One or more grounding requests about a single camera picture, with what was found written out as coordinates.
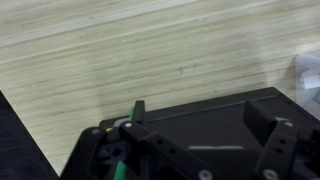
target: white object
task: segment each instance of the white object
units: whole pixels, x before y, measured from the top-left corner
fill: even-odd
[[[301,83],[304,89],[320,87],[320,74],[314,70],[307,70],[301,74]]]
[[[296,59],[296,102],[320,120],[320,50],[299,54]]]

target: metal screw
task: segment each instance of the metal screw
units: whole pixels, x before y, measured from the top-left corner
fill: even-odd
[[[199,179],[200,180],[212,180],[213,176],[210,171],[203,169],[199,172]]]
[[[266,180],[278,180],[279,175],[271,169],[265,169],[263,171],[263,176],[266,178]]]
[[[289,126],[289,127],[293,127],[293,124],[291,122],[285,122],[284,125]]]
[[[91,132],[93,135],[99,134],[100,133],[100,129],[94,129]]]
[[[125,127],[131,127],[131,126],[132,126],[132,123],[126,123],[124,126],[125,126]]]

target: black plastic part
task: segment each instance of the black plastic part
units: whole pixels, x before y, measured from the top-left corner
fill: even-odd
[[[133,116],[132,116],[131,120],[143,125],[145,123],[145,121],[144,121],[145,113],[146,113],[146,109],[145,109],[144,101],[136,101],[135,106],[134,106]]]
[[[274,116],[254,100],[246,102],[243,122],[262,146],[266,144],[277,125]]]
[[[100,146],[96,157],[100,164],[113,165],[126,160],[130,151],[131,145],[128,142],[118,140]]]
[[[102,179],[108,172],[108,166],[103,168],[94,159],[96,159],[97,148],[104,140],[105,135],[105,130],[97,127],[84,130],[72,151],[60,180]]]
[[[58,175],[0,91],[0,179],[57,180]]]
[[[260,109],[263,109],[262,112],[264,110],[269,112],[270,117],[272,116],[272,118],[269,118],[269,122],[274,123],[274,117],[281,117],[291,120],[294,124],[300,124],[299,139],[309,139],[312,135],[312,129],[320,124],[316,118],[281,92],[275,88],[266,88],[146,112],[144,116],[146,123],[144,126],[150,133],[159,132],[163,134],[182,149],[188,149],[189,146],[201,145],[213,147],[225,145],[242,146],[244,149],[250,149],[252,152],[255,152],[255,155],[248,156],[250,159],[247,159],[246,162],[250,162],[250,167],[252,167],[255,165],[254,162],[258,161],[259,156],[264,153],[263,145],[266,146],[265,143],[268,138],[265,137],[261,141],[258,141],[254,133],[243,122],[243,117],[245,117],[244,110],[248,100],[259,103]],[[102,121],[100,126],[105,127],[112,123],[109,120]],[[266,133],[270,133],[274,129],[274,125],[267,126],[267,128],[269,129]],[[232,159],[230,162],[214,161],[213,159],[219,155],[219,152],[213,152],[212,150],[205,152],[207,155],[211,154],[209,157],[214,157],[213,159],[211,158],[211,161],[208,160],[210,159],[208,156],[202,156],[198,151],[190,151],[190,153],[208,163],[215,170],[217,168],[216,165],[220,165],[222,168],[234,163]],[[238,161],[238,164],[241,164],[240,162],[245,160],[245,158],[233,159],[234,161]],[[313,177],[306,176],[308,172],[301,171],[301,167],[307,168],[304,164],[296,162],[294,164],[297,164],[295,167],[299,167],[295,168],[295,171],[299,171],[299,176],[293,176],[293,179],[297,179],[297,177],[298,179],[299,177]],[[217,171],[221,175],[220,177],[228,177],[228,179],[243,179],[243,177],[246,179],[248,176],[248,173],[230,173],[229,171],[220,169],[217,169]]]
[[[293,174],[302,177],[300,179],[309,180],[319,178],[320,144],[317,143],[317,141],[299,140],[293,169]]]
[[[166,165],[173,168],[178,174],[184,176],[185,179],[198,179],[201,170],[210,171],[212,179],[216,178],[216,173],[210,166],[188,151],[178,147],[161,134],[150,134],[143,126],[136,122],[125,122],[121,125],[120,130],[122,137],[129,137],[129,141],[139,146],[140,150],[145,151],[145,153],[139,154],[152,154],[153,157],[160,158]],[[144,163],[140,164],[140,166],[145,166],[145,164],[148,163],[147,160],[142,161]],[[143,172],[148,173],[149,170],[146,170],[146,168],[149,167],[141,167],[141,169],[144,169]]]
[[[219,172],[221,179],[252,179],[253,169],[260,157],[260,153],[252,150],[190,150],[205,163]]]
[[[320,126],[316,126],[312,132],[312,140],[320,143]]]
[[[278,122],[255,168],[257,179],[264,179],[266,171],[273,171],[278,179],[290,178],[299,129],[292,122]]]

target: hole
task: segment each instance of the hole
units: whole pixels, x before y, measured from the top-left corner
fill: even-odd
[[[280,142],[281,144],[287,143],[287,142],[286,142],[285,140],[283,140],[283,139],[280,139],[279,142]]]
[[[199,172],[200,179],[212,179],[212,173],[206,169],[203,169]]]
[[[170,152],[171,154],[175,154],[175,153],[176,153],[176,150],[170,149],[169,152]]]
[[[115,149],[115,150],[113,150],[113,152],[112,152],[112,155],[115,156],[115,157],[116,157],[116,156],[120,156],[120,154],[121,154],[121,150],[118,149],[118,148]]]
[[[163,144],[163,141],[162,140],[158,140],[157,143],[158,144]]]
[[[279,154],[282,154],[282,153],[283,153],[283,150],[282,150],[282,149],[277,148],[277,149],[276,149],[276,152],[277,152],[277,153],[279,153]]]

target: green component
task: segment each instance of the green component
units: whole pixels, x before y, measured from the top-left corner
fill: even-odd
[[[134,114],[134,107],[131,108],[130,114],[129,114],[129,119],[131,120]],[[127,172],[127,167],[123,162],[119,162],[117,164],[117,169],[114,174],[114,180],[126,180],[126,172]]]

